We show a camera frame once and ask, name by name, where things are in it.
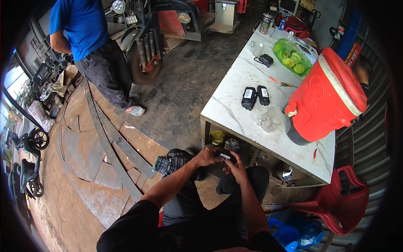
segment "marble tabletop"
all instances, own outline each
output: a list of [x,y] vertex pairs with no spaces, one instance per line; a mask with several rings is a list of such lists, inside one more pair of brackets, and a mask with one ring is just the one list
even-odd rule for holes
[[[273,44],[282,37],[291,38],[285,31],[276,30],[273,37],[270,37],[259,33],[259,28],[256,29],[207,102],[201,115],[250,139],[257,146],[266,148],[284,162],[319,182],[329,184],[334,164],[334,131],[319,141],[299,146],[287,136],[287,131],[290,128],[287,115],[284,115],[284,122],[280,128],[272,133],[263,131],[256,124],[268,107],[275,106],[282,109],[296,90],[295,87],[282,87],[275,84],[270,80],[270,76],[278,83],[286,82],[297,87],[303,80],[303,77],[299,77],[285,68],[273,53]],[[274,59],[274,64],[270,68],[253,60],[254,56],[251,53],[250,45],[252,40],[265,44],[264,53]],[[257,101],[253,110],[248,111],[241,106],[243,92],[246,87],[257,88],[258,85],[267,87],[270,105],[263,106]],[[315,149],[318,149],[316,154],[317,165],[313,164]]]

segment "barcode sticker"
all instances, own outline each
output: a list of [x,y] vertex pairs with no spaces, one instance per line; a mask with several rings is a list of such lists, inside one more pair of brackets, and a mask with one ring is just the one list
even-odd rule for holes
[[250,99],[252,97],[252,89],[246,89],[245,95],[243,97]]
[[262,88],[262,96],[263,97],[269,97],[269,95],[267,94],[267,89],[266,88]]
[[230,156],[227,156],[227,155],[225,155],[225,154],[223,154],[223,153],[220,153],[220,156],[222,156],[222,157],[225,158],[225,159],[231,159]]

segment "black shirt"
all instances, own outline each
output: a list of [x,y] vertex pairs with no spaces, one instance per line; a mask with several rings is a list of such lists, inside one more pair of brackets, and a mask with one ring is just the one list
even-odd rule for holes
[[158,227],[158,214],[153,202],[139,201],[101,235],[97,251],[215,251],[233,247],[285,251],[266,231],[247,241],[208,219]]

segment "shock absorber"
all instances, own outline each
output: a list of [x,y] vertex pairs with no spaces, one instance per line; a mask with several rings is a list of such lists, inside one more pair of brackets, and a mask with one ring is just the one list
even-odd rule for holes
[[148,40],[148,34],[145,35],[143,42],[144,42],[145,55],[147,57],[147,63],[149,63],[151,61],[151,54],[150,54],[150,42]]
[[155,46],[154,46],[154,32],[152,29],[150,30],[150,33],[148,34],[148,39],[150,40],[150,51],[151,51],[151,57],[155,56]]
[[147,62],[145,59],[143,40],[137,41],[137,52],[139,53],[140,64],[143,67],[143,70],[145,70],[145,67],[147,66]]

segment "glass mug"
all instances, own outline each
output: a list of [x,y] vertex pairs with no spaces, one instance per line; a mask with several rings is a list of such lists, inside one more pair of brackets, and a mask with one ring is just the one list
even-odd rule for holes
[[264,114],[262,114],[257,125],[262,127],[264,131],[270,133],[276,131],[282,124],[283,120],[284,116],[281,110],[276,107],[270,107]]
[[255,57],[259,57],[260,55],[263,54],[263,49],[264,49],[264,44],[256,41],[251,41],[251,47],[252,47],[252,54]]

